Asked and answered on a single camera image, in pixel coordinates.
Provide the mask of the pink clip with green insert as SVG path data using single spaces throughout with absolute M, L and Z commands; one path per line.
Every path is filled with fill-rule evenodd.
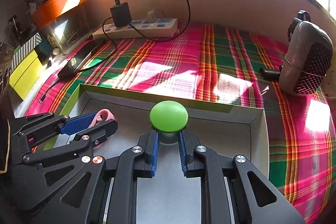
M 89 124 L 88 128 L 100 125 L 106 121 L 111 121 L 112 124 L 108 126 L 105 130 L 105 137 L 98 139 L 94 142 L 94 149 L 100 148 L 103 143 L 108 140 L 108 137 L 114 135 L 118 129 L 118 123 L 114 115 L 108 109 L 101 109 L 99 110 L 94 118 L 92 119 L 91 123 Z

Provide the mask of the green top white stand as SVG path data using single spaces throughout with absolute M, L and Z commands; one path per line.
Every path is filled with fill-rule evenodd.
M 186 108 L 176 101 L 162 101 L 150 110 L 152 128 L 159 133 L 159 141 L 164 145 L 178 143 L 179 133 L 186 127 L 189 115 Z

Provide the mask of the shallow green white cardboard box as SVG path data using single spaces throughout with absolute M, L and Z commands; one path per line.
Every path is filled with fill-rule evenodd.
M 75 117 L 110 110 L 117 132 L 94 151 L 107 159 L 136 145 L 150 132 L 150 110 L 165 96 L 80 85 L 60 115 Z M 269 173 L 269 140 L 263 109 L 178 98 L 188 113 L 187 130 L 219 155 L 244 155 L 264 175 Z M 137 223 L 200 223 L 201 181 L 186 178 L 176 133 L 159 134 L 157 171 L 137 182 Z

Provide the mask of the yellow box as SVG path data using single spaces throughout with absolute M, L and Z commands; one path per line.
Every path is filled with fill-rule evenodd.
M 24 100 L 44 70 L 36 51 L 32 50 L 11 74 L 10 86 Z

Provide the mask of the striped green white box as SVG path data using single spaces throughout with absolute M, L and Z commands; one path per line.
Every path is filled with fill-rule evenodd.
M 14 71 L 16 67 L 32 52 L 36 46 L 42 42 L 40 34 L 37 32 L 18 50 L 14 51 L 14 56 L 11 62 L 11 69 Z

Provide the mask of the black smartphone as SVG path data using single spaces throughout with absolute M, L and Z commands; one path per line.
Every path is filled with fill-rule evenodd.
M 59 71 L 58 78 L 60 80 L 73 77 L 84 67 L 89 59 L 100 49 L 105 43 L 104 39 L 92 40 L 80 48 L 80 50 L 71 57 L 66 65 Z

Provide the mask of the pink green plaid bedsheet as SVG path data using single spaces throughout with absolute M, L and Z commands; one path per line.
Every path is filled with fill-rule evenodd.
M 278 68 L 286 50 L 261 35 L 202 23 L 172 42 L 107 43 L 88 71 L 62 82 L 50 76 L 26 114 L 61 111 L 80 84 L 262 108 L 270 181 L 313 223 L 335 192 L 335 124 L 322 91 L 291 96 L 260 75 Z

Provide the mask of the white power strip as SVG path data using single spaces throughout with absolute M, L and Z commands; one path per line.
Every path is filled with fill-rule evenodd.
M 131 22 L 139 32 L 148 38 L 171 38 L 179 33 L 177 19 L 157 19 L 153 23 L 145 23 L 144 20 L 134 20 Z M 104 24 L 92 34 L 94 39 L 106 38 L 103 30 L 111 39 L 132 39 L 142 36 L 130 25 L 116 27 L 114 23 Z

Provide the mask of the black charger adapter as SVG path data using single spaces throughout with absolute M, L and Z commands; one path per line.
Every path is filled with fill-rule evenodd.
M 131 24 L 131 14 L 127 2 L 111 7 L 110 13 L 116 27 L 124 27 Z

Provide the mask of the small silver black heater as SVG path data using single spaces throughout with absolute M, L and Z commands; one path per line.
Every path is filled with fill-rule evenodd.
M 331 38 L 299 10 L 288 28 L 288 50 L 280 72 L 279 86 L 296 96 L 312 95 L 331 67 L 334 48 Z

